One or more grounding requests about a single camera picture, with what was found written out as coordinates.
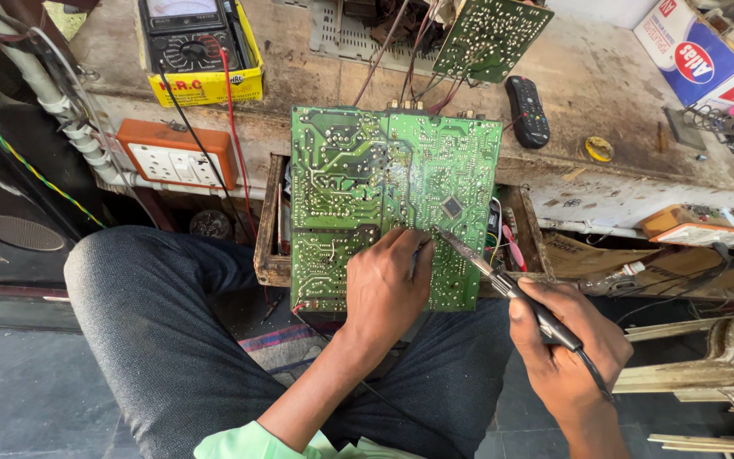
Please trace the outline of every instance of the wooden drawer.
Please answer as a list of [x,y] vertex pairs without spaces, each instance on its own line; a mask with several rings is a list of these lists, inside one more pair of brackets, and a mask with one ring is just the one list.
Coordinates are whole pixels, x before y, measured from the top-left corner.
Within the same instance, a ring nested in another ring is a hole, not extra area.
[[[290,158],[271,155],[271,169],[268,172],[268,188],[265,190],[260,234],[254,251],[254,269],[262,285],[275,287],[291,286],[291,257],[278,255],[277,252],[277,213],[279,184],[285,181],[285,167]],[[536,223],[534,207],[525,188],[506,186],[500,195],[500,203],[511,207],[515,213],[518,227],[518,245],[523,252],[529,272],[509,272],[514,278],[529,276],[543,282],[555,282],[554,271],[548,261],[548,254],[542,242],[542,233]],[[480,284],[481,297],[497,297],[491,284],[484,280]]]

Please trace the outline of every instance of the green circuit board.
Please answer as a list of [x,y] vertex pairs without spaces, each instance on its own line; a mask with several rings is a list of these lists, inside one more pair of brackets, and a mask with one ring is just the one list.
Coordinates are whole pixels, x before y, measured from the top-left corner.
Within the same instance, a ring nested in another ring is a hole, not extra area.
[[502,82],[552,17],[515,0],[465,0],[432,69]]
[[[294,107],[291,303],[347,310],[347,262],[398,225],[438,224],[481,252],[502,133],[425,112]],[[480,272],[433,237],[428,308],[474,310]]]

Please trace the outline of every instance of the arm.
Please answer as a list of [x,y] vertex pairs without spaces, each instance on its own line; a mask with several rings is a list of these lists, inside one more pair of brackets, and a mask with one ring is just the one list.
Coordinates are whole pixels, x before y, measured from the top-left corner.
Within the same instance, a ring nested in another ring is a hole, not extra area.
[[435,242],[427,233],[401,227],[356,254],[347,264],[347,321],[310,369],[257,422],[294,451],[304,451],[344,397],[421,313],[429,299],[434,255]]
[[[530,297],[547,306],[574,332],[612,390],[633,354],[621,329],[604,318],[570,285],[518,282]],[[630,459],[622,440],[617,410],[596,387],[576,354],[542,343],[536,318],[522,300],[509,306],[511,339],[523,355],[528,380],[562,429],[572,459]]]

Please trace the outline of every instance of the dark tiled floor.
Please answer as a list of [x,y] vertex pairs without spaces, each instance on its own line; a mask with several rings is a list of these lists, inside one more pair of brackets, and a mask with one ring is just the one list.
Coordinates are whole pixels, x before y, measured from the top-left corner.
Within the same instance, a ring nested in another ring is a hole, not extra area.
[[[643,301],[602,306],[606,315],[616,318]],[[233,334],[247,337],[281,329],[295,319],[286,303],[283,300],[265,324],[260,321],[267,309],[258,306],[255,314],[248,314],[252,325],[233,330]],[[660,323],[659,312],[651,312],[636,314],[628,323]],[[672,321],[689,318],[673,306],[662,312]],[[239,314],[233,309],[219,311],[230,322],[239,320],[234,318]],[[704,349],[703,336],[640,343],[629,365],[693,360],[703,356]],[[722,456],[662,450],[648,443],[647,435],[734,435],[734,413],[728,408],[728,403],[680,403],[671,394],[617,396],[621,432],[634,459],[720,459]],[[140,458],[82,336],[0,329],[0,458],[5,457]],[[523,360],[515,353],[506,367],[495,420],[475,459],[566,457],[565,438],[531,389]]]

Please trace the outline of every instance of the yellow wire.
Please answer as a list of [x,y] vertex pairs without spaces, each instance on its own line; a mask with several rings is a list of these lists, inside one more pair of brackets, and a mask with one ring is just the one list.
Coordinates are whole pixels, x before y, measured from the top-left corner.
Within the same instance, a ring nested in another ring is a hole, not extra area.
[[497,240],[497,235],[495,233],[486,233],[487,235],[494,238],[494,250],[492,251],[492,259],[491,261],[494,261],[494,256],[497,254],[497,249],[500,248],[500,241]]
[[70,201],[71,203],[75,204],[75,205],[76,205],[76,207],[78,207],[79,209],[81,209],[81,212],[83,212],[83,213],[87,214],[87,216],[88,216],[88,217],[90,217],[90,218],[91,218],[91,219],[92,219],[92,220],[93,220],[93,221],[94,221],[95,223],[99,224],[99,225],[100,225],[100,226],[101,226],[102,228],[106,228],[106,225],[105,225],[105,224],[101,223],[101,222],[100,222],[100,221],[99,221],[99,220],[98,220],[98,219],[97,219],[97,218],[96,218],[96,217],[95,217],[94,215],[92,215],[92,214],[91,214],[91,213],[90,213],[89,211],[87,211],[87,209],[85,209],[85,208],[84,208],[84,207],[83,207],[83,206],[82,206],[81,204],[79,204],[79,203],[78,203],[78,202],[77,202],[77,201],[76,201],[75,199],[73,199],[73,198],[72,198],[72,197],[71,197],[71,196],[70,196],[69,194],[65,193],[64,191],[61,191],[61,190],[59,190],[59,187],[57,187],[57,186],[55,186],[55,185],[54,185],[53,183],[50,183],[49,181],[47,181],[47,180],[46,180],[46,178],[44,178],[44,176],[43,176],[42,174],[38,173],[38,171],[37,171],[37,170],[36,170],[36,169],[35,169],[35,168],[34,168],[33,166],[31,166],[31,165],[30,165],[30,164],[29,164],[29,163],[28,163],[28,162],[27,162],[27,161],[26,161],[26,160],[25,160],[25,159],[24,159],[24,158],[23,158],[23,157],[22,157],[22,156],[21,156],[20,154],[18,154],[17,152],[15,152],[15,150],[13,149],[13,147],[11,147],[11,145],[10,145],[9,143],[7,143],[7,141],[5,141],[5,140],[4,140],[3,138],[2,138],[2,136],[1,136],[1,135],[0,135],[0,143],[1,143],[1,144],[2,144],[2,145],[3,145],[4,147],[5,147],[5,148],[7,148],[7,150],[8,150],[8,151],[10,151],[11,153],[13,153],[13,156],[15,156],[15,157],[16,157],[16,159],[18,159],[19,161],[21,161],[21,163],[22,163],[22,164],[24,164],[24,165],[25,165],[25,167],[26,167],[26,168],[27,168],[27,169],[28,169],[28,170],[29,170],[30,172],[33,172],[33,173],[35,174],[35,176],[36,176],[36,177],[38,177],[38,180],[42,181],[42,182],[43,182],[43,183],[44,183],[45,185],[47,185],[47,186],[48,186],[48,187],[49,187],[50,189],[52,189],[52,190],[54,190],[54,191],[58,192],[58,194],[60,194],[60,195],[64,196],[64,197],[65,197],[65,198],[66,198],[67,200],[69,200],[69,201]]

